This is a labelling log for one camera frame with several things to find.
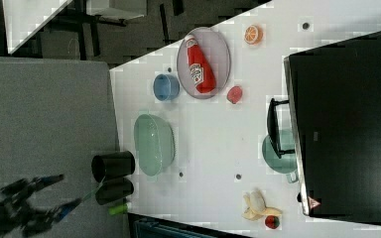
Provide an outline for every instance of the green object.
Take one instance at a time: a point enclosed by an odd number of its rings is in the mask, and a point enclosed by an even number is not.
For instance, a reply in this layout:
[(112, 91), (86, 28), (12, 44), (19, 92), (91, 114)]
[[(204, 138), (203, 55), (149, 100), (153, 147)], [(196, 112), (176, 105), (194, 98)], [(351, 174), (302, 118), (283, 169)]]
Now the green object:
[(124, 203), (121, 205), (113, 206), (109, 208), (109, 214), (110, 215), (116, 215), (119, 213), (126, 213), (128, 212), (128, 204)]
[[(295, 149), (293, 133), (290, 130), (280, 130), (280, 141), (282, 150)], [(286, 154), (282, 155), (281, 159), (278, 158), (272, 147), (270, 136), (265, 137), (262, 143), (262, 155), (271, 169), (287, 176), (289, 183), (299, 180), (297, 176), (296, 154)]]
[(106, 179), (106, 177), (104, 177), (100, 184), (98, 185), (98, 187), (94, 190), (92, 190), (91, 192), (89, 192), (87, 195), (85, 195), (83, 198), (82, 198), (82, 201), (87, 201), (89, 200), (90, 198), (92, 198), (100, 189), (101, 187), (103, 186), (103, 183), (104, 183), (104, 180)]
[(145, 175), (155, 177), (172, 163), (175, 156), (172, 127), (162, 118), (142, 113), (135, 121), (134, 140), (139, 167)]

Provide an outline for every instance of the blue bowl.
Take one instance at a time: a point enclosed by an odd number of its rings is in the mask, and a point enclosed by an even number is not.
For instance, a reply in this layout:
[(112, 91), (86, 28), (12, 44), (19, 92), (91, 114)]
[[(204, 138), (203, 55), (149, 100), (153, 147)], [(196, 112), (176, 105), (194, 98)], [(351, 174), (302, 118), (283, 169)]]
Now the blue bowl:
[(159, 74), (154, 79), (153, 90), (160, 101), (173, 100), (179, 95), (179, 81), (169, 74)]

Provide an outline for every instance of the plate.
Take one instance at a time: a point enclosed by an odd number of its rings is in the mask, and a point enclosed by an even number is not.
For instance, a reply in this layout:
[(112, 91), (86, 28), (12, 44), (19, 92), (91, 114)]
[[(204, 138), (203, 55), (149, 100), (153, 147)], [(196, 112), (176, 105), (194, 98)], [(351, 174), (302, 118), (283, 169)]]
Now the plate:
[(210, 28), (196, 28), (189, 32), (194, 35), (197, 43), (202, 49), (203, 55), (208, 60), (209, 65), (216, 80), (216, 88), (209, 93), (200, 93), (196, 90), (188, 65), (188, 49), (185, 40), (182, 41), (178, 52), (178, 76), (184, 90), (197, 99), (208, 99), (215, 96), (225, 86), (230, 74), (230, 52), (227, 43), (220, 33), (214, 32)]

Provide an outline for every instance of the black object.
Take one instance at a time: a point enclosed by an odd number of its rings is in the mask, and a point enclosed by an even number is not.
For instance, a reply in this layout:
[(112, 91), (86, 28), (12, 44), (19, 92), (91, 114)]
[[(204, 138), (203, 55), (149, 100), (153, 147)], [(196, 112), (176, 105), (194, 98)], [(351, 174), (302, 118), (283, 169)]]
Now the black object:
[(101, 189), (95, 194), (100, 205), (125, 198), (134, 192), (134, 185), (127, 178), (114, 178), (105, 181)]
[(381, 32), (285, 63), (304, 214), (381, 225)]
[(184, 12), (184, 0), (173, 0), (173, 15), (178, 16)]
[(169, 30), (167, 27), (166, 10), (165, 10), (164, 4), (160, 5), (160, 16), (162, 18), (164, 42), (166, 45), (168, 45), (170, 43), (170, 40), (169, 40)]
[(128, 151), (109, 155), (95, 156), (91, 163), (92, 174), (96, 181), (116, 179), (132, 175), (135, 171), (135, 159)]
[(278, 105), (287, 104), (287, 103), (289, 103), (289, 100), (276, 101), (274, 98), (272, 98), (270, 105), (268, 107), (268, 116), (267, 116), (268, 134), (270, 136), (272, 148), (274, 149), (274, 152), (275, 154), (277, 154), (279, 159), (281, 159), (281, 156), (283, 155), (293, 154), (295, 152), (295, 150), (281, 150), (280, 128), (278, 127), (278, 117), (277, 117), (277, 111), (275, 107)]
[(164, 220), (164, 219), (158, 219), (154, 217), (149, 217), (149, 216), (144, 216), (144, 215), (139, 215), (135, 213), (130, 213), (128, 212), (128, 223), (129, 223), (129, 231), (130, 231), (130, 237), (136, 238), (137, 237), (137, 230), (135, 229), (135, 222), (139, 220), (146, 219), (147, 221), (152, 221), (152, 222), (157, 222), (160, 225), (171, 227), (173, 229), (180, 229), (181, 231), (190, 231), (197, 233), (199, 235), (206, 235), (206, 236), (213, 236), (213, 237), (219, 237), (219, 238), (236, 238), (236, 237), (247, 237), (247, 236), (242, 236), (242, 235), (237, 235), (237, 234), (231, 234), (231, 233), (225, 233), (222, 231), (218, 230), (212, 230), (212, 229), (207, 229), (199, 226), (191, 226), (188, 224), (183, 224), (179, 222), (174, 222), (174, 221), (169, 221), (169, 220)]
[(309, 23), (303, 23), (303, 25), (302, 25), (304, 30), (307, 30), (310, 26), (311, 26), (311, 24), (309, 24)]
[(165, 226), (154, 219), (143, 218), (141, 220), (137, 220), (134, 222), (134, 226), (136, 231), (134, 238), (214, 238), (214, 236), (207, 236), (193, 231), (186, 231), (172, 226)]
[(64, 179), (63, 175), (17, 180), (0, 189), (4, 198), (0, 201), (0, 237), (21, 227), (24, 237), (31, 237), (52, 229), (71, 211), (81, 204), (75, 199), (50, 210), (33, 208), (27, 199), (37, 191)]

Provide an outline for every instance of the black mug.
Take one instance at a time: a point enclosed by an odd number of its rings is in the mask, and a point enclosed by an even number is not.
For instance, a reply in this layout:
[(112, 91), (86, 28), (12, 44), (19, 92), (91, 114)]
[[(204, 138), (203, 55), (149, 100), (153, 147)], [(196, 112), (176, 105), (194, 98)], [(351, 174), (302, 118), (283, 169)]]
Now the black mug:
[(127, 178), (106, 180), (95, 194), (95, 200), (100, 205), (123, 199), (134, 192), (134, 185)]
[(101, 182), (132, 175), (135, 171), (135, 159), (128, 151), (109, 155), (95, 156), (91, 163), (92, 174)]

